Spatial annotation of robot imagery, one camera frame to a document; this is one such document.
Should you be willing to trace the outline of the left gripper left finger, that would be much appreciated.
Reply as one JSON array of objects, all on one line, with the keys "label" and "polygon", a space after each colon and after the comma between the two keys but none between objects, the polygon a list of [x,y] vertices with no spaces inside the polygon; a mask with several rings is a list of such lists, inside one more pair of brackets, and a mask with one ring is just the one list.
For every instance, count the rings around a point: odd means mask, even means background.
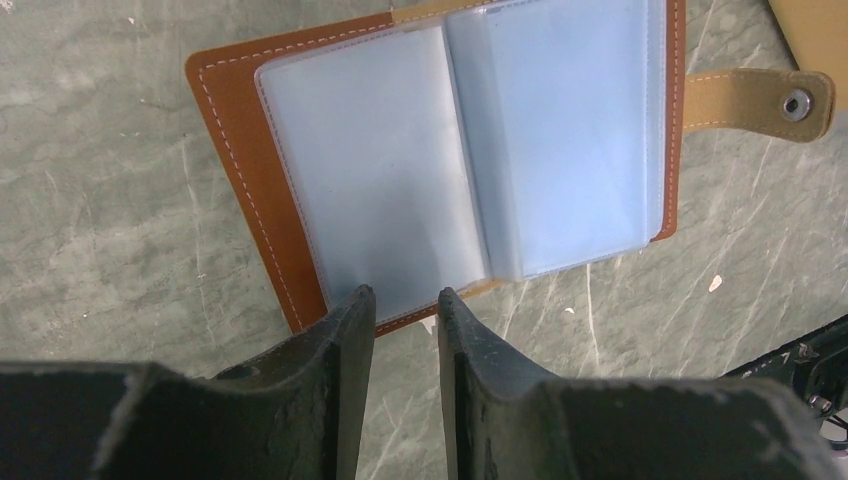
[{"label": "left gripper left finger", "polygon": [[156,362],[5,362],[5,479],[351,479],[376,298],[212,378]]}]

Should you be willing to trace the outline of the brown leather card holder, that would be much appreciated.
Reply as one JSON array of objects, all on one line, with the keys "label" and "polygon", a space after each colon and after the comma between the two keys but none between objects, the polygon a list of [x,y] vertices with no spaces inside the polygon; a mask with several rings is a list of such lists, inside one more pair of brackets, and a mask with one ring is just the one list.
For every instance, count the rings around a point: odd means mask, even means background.
[{"label": "brown leather card holder", "polygon": [[681,1],[430,1],[192,54],[185,71],[283,315],[366,284],[383,334],[437,293],[672,236],[685,134],[829,129],[814,70],[690,75]]}]

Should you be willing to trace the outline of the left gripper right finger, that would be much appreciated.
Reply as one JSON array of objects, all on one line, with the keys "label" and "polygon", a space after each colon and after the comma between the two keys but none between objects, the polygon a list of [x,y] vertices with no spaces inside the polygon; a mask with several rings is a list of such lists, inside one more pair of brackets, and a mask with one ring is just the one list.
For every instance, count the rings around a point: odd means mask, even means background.
[{"label": "left gripper right finger", "polygon": [[438,298],[452,479],[836,479],[814,413],[767,378],[566,379]]}]

